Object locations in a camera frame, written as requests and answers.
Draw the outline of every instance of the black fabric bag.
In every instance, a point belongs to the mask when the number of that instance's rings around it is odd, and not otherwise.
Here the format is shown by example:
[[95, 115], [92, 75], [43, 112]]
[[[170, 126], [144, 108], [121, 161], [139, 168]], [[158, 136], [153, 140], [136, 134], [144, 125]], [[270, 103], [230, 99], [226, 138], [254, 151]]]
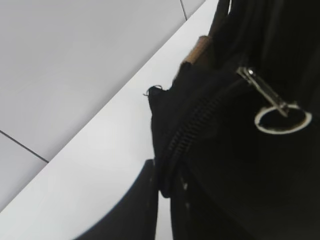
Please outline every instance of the black fabric bag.
[[172, 87], [148, 91], [155, 158], [79, 240], [155, 239], [159, 190], [175, 240], [320, 239], [320, 17], [304, 6], [219, 1]]

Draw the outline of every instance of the zipper pull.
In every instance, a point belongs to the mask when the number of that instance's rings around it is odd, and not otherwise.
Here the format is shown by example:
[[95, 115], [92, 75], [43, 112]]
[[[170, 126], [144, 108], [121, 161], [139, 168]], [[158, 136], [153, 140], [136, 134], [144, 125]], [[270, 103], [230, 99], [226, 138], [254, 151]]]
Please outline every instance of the zipper pull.
[[247, 80], [263, 97], [274, 106], [285, 118], [288, 117], [289, 105], [286, 103], [261, 77], [256, 75], [250, 67], [240, 66], [236, 70], [242, 78]]
[[[313, 116], [310, 112], [304, 111], [295, 102], [291, 104], [286, 103], [252, 68], [240, 66], [236, 70], [236, 73], [247, 80], [272, 105], [270, 107], [263, 107], [255, 116], [254, 124], [261, 132], [272, 135], [292, 134], [306, 128], [311, 123]], [[264, 126], [262, 123], [263, 117], [276, 110], [285, 118], [288, 118], [290, 110], [302, 111], [304, 119], [288, 127]]]

